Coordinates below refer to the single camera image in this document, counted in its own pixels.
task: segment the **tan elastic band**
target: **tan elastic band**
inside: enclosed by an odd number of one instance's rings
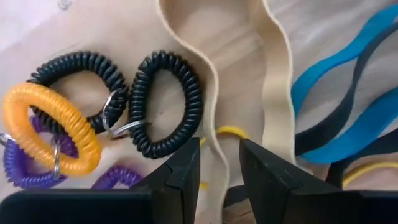
[[[206,208],[210,216],[210,223],[220,224],[223,222],[223,202],[229,187],[230,171],[225,153],[220,148],[215,133],[215,112],[219,92],[218,71],[205,54],[190,46],[170,28],[167,20],[167,4],[171,8],[173,2],[167,0],[159,0],[159,2],[162,15],[165,15],[165,24],[170,33],[178,42],[201,57],[211,71],[210,74],[206,75],[207,78],[211,78],[206,82],[206,95],[213,96],[213,98],[206,98],[203,133],[208,140],[215,162],[211,168]],[[249,0],[248,3],[252,23],[264,44],[266,58],[264,62],[266,71],[264,72],[265,78],[262,89],[265,117],[262,145],[278,156],[296,164],[294,156],[294,113],[290,97],[292,56],[289,41],[280,24],[271,14],[266,1]]]

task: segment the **rubber band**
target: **rubber band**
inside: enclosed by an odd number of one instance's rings
[[[358,57],[354,75],[362,74],[369,58],[380,44],[398,30],[398,23],[377,35]],[[332,163],[348,158],[365,149],[398,117],[398,88],[394,88],[373,103],[359,116],[354,124],[327,145],[303,155],[304,159],[316,163]]]
[[[36,106],[58,121],[78,149],[79,158],[60,155],[60,173],[84,176],[101,159],[101,146],[82,113],[55,91],[33,83],[23,83],[9,90],[3,99],[3,120],[9,134],[20,147],[46,168],[54,170],[51,146],[34,131],[28,117],[29,106]]]
[[[128,123],[146,120],[149,93],[159,71],[170,71],[179,80],[184,92],[182,120],[168,136],[153,141],[145,124],[129,129],[132,143],[145,158],[163,158],[180,149],[199,127],[203,116],[203,100],[198,75],[181,56],[164,50],[147,56],[138,69],[129,93]]]
[[[234,126],[222,126],[217,129],[216,134],[233,134],[241,139],[249,138],[248,135],[243,131],[243,129]],[[200,140],[200,146],[206,143],[206,138]],[[199,188],[202,190],[207,190],[209,188],[209,183],[201,181]]]
[[[351,183],[353,180],[357,179],[358,177],[368,172],[371,172],[375,169],[381,169],[381,168],[398,168],[398,162],[370,162],[355,167],[344,176],[343,187],[346,187],[349,183]]]
[[[394,19],[397,15],[398,4],[394,4],[384,10],[381,10],[367,21],[361,32],[354,39],[354,41],[352,41],[352,43],[350,43],[347,47],[345,47],[337,54],[332,55],[331,57],[324,59],[314,66],[310,67],[294,83],[292,87],[292,99],[295,114],[297,115],[300,108],[302,107],[304,98],[310,91],[311,87],[314,86],[314,84],[316,84],[316,82],[322,76],[324,76],[327,71],[343,63],[349,62],[350,60],[355,59],[361,54],[360,58],[362,57],[362,59],[358,59],[357,61],[351,86],[345,94],[345,97],[342,99],[341,103],[323,121],[319,122],[317,125],[304,132],[296,134],[296,155],[299,156],[307,152],[305,158],[311,162],[331,163],[333,162],[333,160],[321,160],[318,158],[318,155],[309,155],[308,153],[312,153],[314,150],[317,150],[321,147],[327,147],[332,151],[334,151],[335,149],[348,149],[347,152],[350,150],[350,148],[355,147],[355,151],[358,152],[360,149],[366,146],[355,146],[356,141],[347,139],[352,136],[348,136],[346,135],[346,133],[339,137],[340,140],[335,139],[335,141],[332,139],[335,138],[336,135],[342,130],[351,114],[355,90],[369,56],[363,54],[363,52],[365,51],[365,49],[370,49],[369,45],[371,42],[374,42],[373,40],[375,39],[375,37],[378,37],[381,32],[383,32],[388,27],[390,27],[391,24],[393,24]]]

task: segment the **blue rubber band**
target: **blue rubber band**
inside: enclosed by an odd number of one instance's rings
[[[398,4],[383,9],[364,25],[355,39],[337,54],[324,59],[305,71],[293,84],[292,101],[295,115],[299,113],[305,97],[316,82],[329,70],[354,60],[365,46],[382,30],[387,29],[398,15]]]
[[[394,88],[367,107],[341,136],[331,140],[325,146],[305,153],[302,157],[311,162],[326,164],[345,159],[376,140],[397,117],[398,88]]]
[[[367,48],[368,56],[363,57],[363,62],[358,59],[357,64],[361,63],[361,73],[363,67],[368,61],[370,55],[376,47],[391,33],[384,37],[375,37],[381,35],[387,28],[391,27],[394,19],[398,15],[398,4],[384,9],[374,15],[365,24],[358,36],[346,48],[322,60],[310,67],[293,85],[292,99],[295,108],[295,114],[299,112],[304,98],[308,94],[314,84],[329,70],[358,57],[364,49]],[[310,162],[316,163],[332,163],[345,159],[353,154],[358,153],[366,146],[371,144],[381,132],[398,116],[398,90],[393,89],[381,96],[372,103],[365,112],[356,120],[354,125],[345,133],[336,139],[329,141],[327,144],[315,150],[303,154],[303,158]]]

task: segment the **beige rubber band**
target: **beige rubber band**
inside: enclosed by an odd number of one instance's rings
[[[211,223],[220,224],[230,173],[228,161],[215,133],[218,73],[206,55],[180,39],[170,28],[165,12],[166,4],[170,1],[74,2],[68,11],[43,22],[18,44],[0,53],[0,67],[3,73],[10,77],[1,84],[0,92],[4,94],[11,85],[26,81],[29,74],[41,63],[71,51],[101,52],[119,66],[129,82],[132,81],[139,63],[153,50],[170,50],[182,55],[195,68],[205,87],[203,132],[215,158],[207,209]],[[294,163],[294,119],[290,101],[292,62],[289,44],[265,1],[250,0],[249,8],[252,21],[264,42],[264,63],[267,64],[262,91],[266,119],[262,145]],[[63,89],[63,93],[72,97],[74,103],[84,105],[85,108],[100,107],[109,93],[105,92],[105,97],[101,98],[93,98],[91,95],[74,97],[82,92],[81,85],[92,81],[92,77],[79,77],[79,81],[68,85],[67,89]],[[173,122],[165,121],[162,124],[175,127]],[[134,153],[130,141],[112,143],[112,150],[119,148],[128,148]]]
[[[160,0],[163,15],[167,15],[167,0]],[[265,125],[262,137],[262,145],[284,158],[296,164],[294,155],[294,113],[290,97],[292,79],[292,56],[289,41],[280,24],[271,14],[265,1],[249,0],[249,10],[252,23],[264,43],[266,56],[266,72],[262,89],[262,102],[264,108]],[[206,98],[205,115],[203,119],[203,131],[208,139],[208,145],[214,155],[215,163],[211,170],[209,180],[207,211],[210,223],[221,224],[223,222],[222,211],[226,191],[229,187],[230,171],[226,156],[220,148],[215,133],[215,111],[219,92],[218,71],[208,57],[198,49],[189,46],[178,37],[167,25],[170,33],[186,48],[195,52],[208,63],[211,68],[213,82],[207,82],[206,92],[214,98]]]

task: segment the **coiled keychain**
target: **coiled keychain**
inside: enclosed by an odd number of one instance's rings
[[[99,177],[91,189],[112,189],[118,182],[128,187],[132,187],[140,180],[142,180],[142,177],[137,172],[124,166],[115,165],[109,168],[108,171]]]
[[[27,82],[50,87],[50,85],[63,77],[84,70],[96,73],[104,81],[110,92],[117,90],[104,112],[107,124],[113,126],[122,115],[124,109],[126,109],[128,87],[118,67],[104,55],[91,52],[73,52],[59,56],[39,67]],[[32,106],[32,109],[51,132],[65,133],[62,125],[51,116],[34,106]],[[101,112],[87,117],[87,121],[91,124],[96,134],[105,131]]]
[[[30,124],[27,115],[30,105],[40,108],[65,128],[78,149],[79,158],[62,153],[54,155],[52,147],[39,137]],[[57,168],[57,159],[61,174],[84,176],[100,162],[101,146],[90,124],[77,108],[55,91],[33,83],[16,85],[5,94],[2,109],[9,134],[21,149],[46,168]]]
[[[168,70],[178,78],[184,92],[185,111],[180,124],[171,134],[153,142],[146,130],[146,104],[159,70]],[[108,106],[107,103],[104,105],[104,111]],[[113,138],[118,138],[118,134],[128,129],[137,150],[146,158],[158,159],[182,147],[195,134],[202,116],[203,100],[199,80],[193,68],[179,55],[161,50],[153,52],[139,65],[129,94],[129,123],[113,132],[106,129]],[[106,119],[103,123],[103,126],[108,127]]]
[[[30,123],[37,133],[47,132],[37,117],[31,117]],[[51,171],[44,174],[31,174],[28,171],[27,162],[32,158],[26,155],[10,136],[4,135],[4,137],[8,138],[3,157],[4,170],[8,182],[13,183],[14,186],[22,189],[49,189],[67,178],[64,175],[57,177],[58,174]],[[55,147],[59,147],[60,152],[74,158],[78,157],[77,148],[70,137],[59,135],[53,138],[57,138],[52,142],[58,143]]]
[[[356,68],[359,73],[362,73],[371,59],[372,54],[376,49],[392,34],[398,31],[398,23],[395,22],[393,25],[384,29],[380,34],[375,36],[375,38],[368,43],[368,45],[361,52],[356,62]],[[395,87],[388,92],[384,93],[382,96],[374,100],[361,114],[361,116],[355,121],[357,127],[351,129],[351,134],[349,134],[349,141],[357,145],[365,142],[364,147],[359,147],[359,151],[353,151],[355,147],[346,147],[344,151],[340,148],[336,148],[336,153],[342,154],[347,151],[351,151],[351,155],[346,159],[336,161],[331,164],[326,181],[337,187],[343,187],[343,185],[348,184],[353,179],[357,178],[361,174],[372,170],[374,168],[379,168],[383,166],[394,167],[396,166],[393,162],[381,162],[381,163],[370,163],[370,165],[363,165],[354,168],[351,172],[344,175],[345,170],[356,160],[381,154],[390,154],[397,152],[397,133],[398,129],[391,131],[388,134],[380,136],[380,133],[388,127],[393,120],[398,117],[398,106],[396,104],[398,100],[398,87]]]

